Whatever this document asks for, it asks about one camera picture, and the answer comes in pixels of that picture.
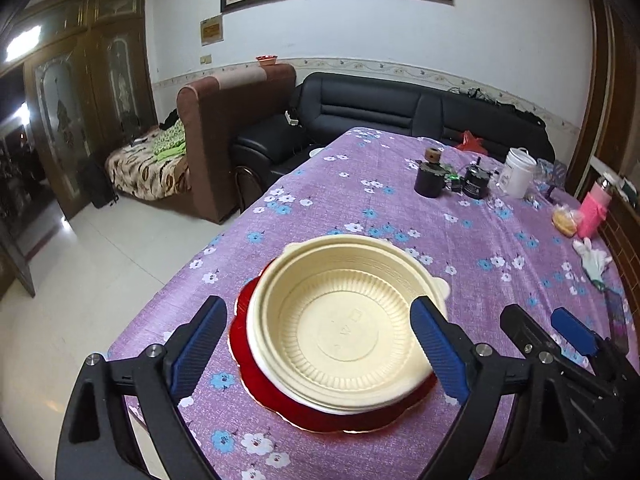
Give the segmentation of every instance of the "bowl rim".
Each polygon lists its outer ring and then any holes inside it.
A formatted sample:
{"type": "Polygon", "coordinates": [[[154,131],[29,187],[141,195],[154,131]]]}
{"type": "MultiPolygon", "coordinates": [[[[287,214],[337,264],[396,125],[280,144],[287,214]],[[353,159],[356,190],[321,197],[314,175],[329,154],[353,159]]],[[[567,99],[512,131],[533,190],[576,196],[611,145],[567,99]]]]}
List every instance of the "bowl rim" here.
{"type": "MultiPolygon", "coordinates": [[[[254,293],[251,296],[246,318],[249,348],[262,373],[282,393],[305,406],[339,415],[367,412],[393,404],[415,390],[433,371],[428,360],[425,359],[426,364],[423,375],[417,376],[413,381],[409,382],[410,387],[398,390],[398,393],[394,395],[389,395],[389,393],[386,392],[389,388],[386,388],[383,389],[382,392],[364,396],[367,398],[368,404],[363,402],[361,392],[353,392],[352,394],[346,394],[346,396],[340,394],[340,402],[335,402],[337,396],[333,396],[334,398],[332,399],[331,394],[325,394],[325,399],[318,399],[319,396],[322,396],[322,394],[318,392],[320,387],[313,388],[309,386],[307,380],[301,380],[299,374],[287,365],[286,361],[280,356],[274,345],[274,341],[266,329],[266,310],[261,307],[262,300],[273,287],[274,279],[282,270],[289,267],[293,260],[303,256],[310,250],[344,245],[357,245],[369,250],[382,249],[389,256],[394,257],[396,260],[399,260],[400,263],[408,266],[412,273],[414,273],[414,275],[417,274],[419,279],[424,282],[426,290],[428,291],[426,294],[431,298],[445,318],[447,318],[447,309],[444,300],[450,290],[445,280],[431,276],[414,258],[386,240],[377,240],[362,235],[325,235],[306,240],[305,242],[294,242],[284,248],[282,254],[262,273],[254,293]]],[[[415,345],[419,349],[417,340],[415,341],[415,345]]]]}

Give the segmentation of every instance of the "pink thermos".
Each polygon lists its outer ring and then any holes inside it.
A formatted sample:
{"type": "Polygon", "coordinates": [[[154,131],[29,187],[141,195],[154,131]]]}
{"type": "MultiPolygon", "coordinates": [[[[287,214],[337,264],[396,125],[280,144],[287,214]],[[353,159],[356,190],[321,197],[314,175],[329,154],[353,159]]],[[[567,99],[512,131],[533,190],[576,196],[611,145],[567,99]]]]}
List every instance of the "pink thermos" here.
{"type": "Polygon", "coordinates": [[[607,218],[607,209],[611,202],[613,184],[606,177],[601,176],[591,191],[584,197],[580,206],[582,221],[578,224],[580,238],[593,238],[599,225],[607,218]]]}

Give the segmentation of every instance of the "white wall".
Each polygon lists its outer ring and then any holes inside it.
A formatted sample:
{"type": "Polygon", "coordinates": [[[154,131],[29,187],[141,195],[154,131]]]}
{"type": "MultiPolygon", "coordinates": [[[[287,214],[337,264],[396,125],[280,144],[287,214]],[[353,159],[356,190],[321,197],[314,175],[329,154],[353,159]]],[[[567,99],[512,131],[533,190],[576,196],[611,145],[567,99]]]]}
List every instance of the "white wall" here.
{"type": "Polygon", "coordinates": [[[148,0],[150,76],[280,57],[400,62],[468,77],[580,125],[591,70],[588,0],[284,0],[224,16],[225,41],[200,46],[220,0],[148,0]]]}

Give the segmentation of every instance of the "chair leg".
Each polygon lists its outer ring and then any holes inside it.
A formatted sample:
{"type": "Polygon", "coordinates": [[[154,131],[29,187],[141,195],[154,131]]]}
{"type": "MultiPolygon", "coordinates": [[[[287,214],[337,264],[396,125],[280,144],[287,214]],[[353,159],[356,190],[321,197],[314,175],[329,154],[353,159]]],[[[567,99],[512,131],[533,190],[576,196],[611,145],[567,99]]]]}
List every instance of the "chair leg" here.
{"type": "Polygon", "coordinates": [[[242,187],[240,184],[240,178],[242,175],[247,176],[253,183],[260,189],[260,192],[264,192],[264,186],[257,173],[247,166],[236,166],[234,168],[234,183],[236,184],[236,191],[238,192],[238,203],[240,205],[240,212],[243,212],[250,204],[246,203],[244,194],[242,193],[242,187]]]}

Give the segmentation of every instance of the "decorative wallpaper border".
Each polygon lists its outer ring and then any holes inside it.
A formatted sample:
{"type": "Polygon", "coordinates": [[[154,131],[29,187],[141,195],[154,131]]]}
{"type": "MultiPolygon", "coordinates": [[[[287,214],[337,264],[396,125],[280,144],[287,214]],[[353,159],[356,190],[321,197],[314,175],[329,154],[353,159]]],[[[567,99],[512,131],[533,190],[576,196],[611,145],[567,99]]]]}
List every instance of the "decorative wallpaper border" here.
{"type": "MultiPolygon", "coordinates": [[[[339,57],[293,57],[282,59],[278,58],[278,61],[293,65],[302,79],[308,75],[308,73],[304,73],[305,71],[311,73],[321,70],[323,72],[351,73],[353,75],[367,75],[384,79],[395,79],[445,91],[455,88],[458,88],[461,91],[469,88],[479,88],[482,92],[501,103],[512,104],[519,110],[536,114],[545,121],[548,132],[553,130],[557,133],[572,136],[572,142],[577,141],[578,134],[580,134],[580,128],[578,126],[571,124],[562,117],[559,117],[537,104],[527,101],[526,99],[472,79],[463,78],[446,72],[440,72],[438,70],[432,70],[430,68],[370,59],[349,59],[339,57]]],[[[188,74],[172,77],[171,79],[165,79],[163,81],[153,83],[151,87],[155,90],[168,88],[174,85],[183,86],[189,81],[194,81],[207,75],[213,75],[219,72],[228,72],[257,64],[257,61],[252,61],[248,63],[212,67],[206,70],[199,70],[197,72],[190,72],[188,74]]]]}

